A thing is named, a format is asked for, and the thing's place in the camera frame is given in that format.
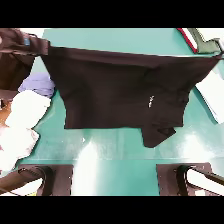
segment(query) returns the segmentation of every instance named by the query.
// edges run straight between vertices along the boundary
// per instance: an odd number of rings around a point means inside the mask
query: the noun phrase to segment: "red cloth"
[[[188,46],[192,49],[192,51],[196,54],[198,52],[198,49],[195,49],[191,41],[188,39],[186,33],[183,31],[182,28],[176,28],[184,37],[185,41],[187,42]]]

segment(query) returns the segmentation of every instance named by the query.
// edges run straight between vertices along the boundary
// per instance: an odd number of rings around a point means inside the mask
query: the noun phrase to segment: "green cloth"
[[[204,42],[200,33],[196,28],[187,28],[198,45],[198,53],[214,53],[220,52],[218,43],[215,40]]]

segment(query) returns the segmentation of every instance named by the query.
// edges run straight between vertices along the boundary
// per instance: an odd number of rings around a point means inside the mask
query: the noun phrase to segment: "white logo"
[[[152,106],[153,98],[154,98],[154,96],[151,96],[151,97],[150,97],[150,100],[149,100],[149,108]]]

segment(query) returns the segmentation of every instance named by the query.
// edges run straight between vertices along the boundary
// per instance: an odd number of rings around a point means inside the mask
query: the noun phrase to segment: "teal tabletop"
[[[193,55],[174,28],[47,29],[43,38],[61,47]],[[224,75],[223,61],[214,71]],[[40,57],[31,72],[47,72]],[[184,127],[155,148],[143,146],[140,129],[65,130],[64,122],[65,107],[56,92],[34,128],[41,136],[38,143],[20,163],[74,164],[72,195],[159,195],[156,164],[210,162],[213,171],[224,176],[224,124],[214,120],[196,88],[190,93]]]

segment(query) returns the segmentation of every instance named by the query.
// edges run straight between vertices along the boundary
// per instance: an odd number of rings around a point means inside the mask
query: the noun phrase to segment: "light blue cloth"
[[[23,80],[18,91],[32,90],[41,96],[51,98],[54,94],[54,82],[50,79],[48,73],[31,73],[26,79]]]

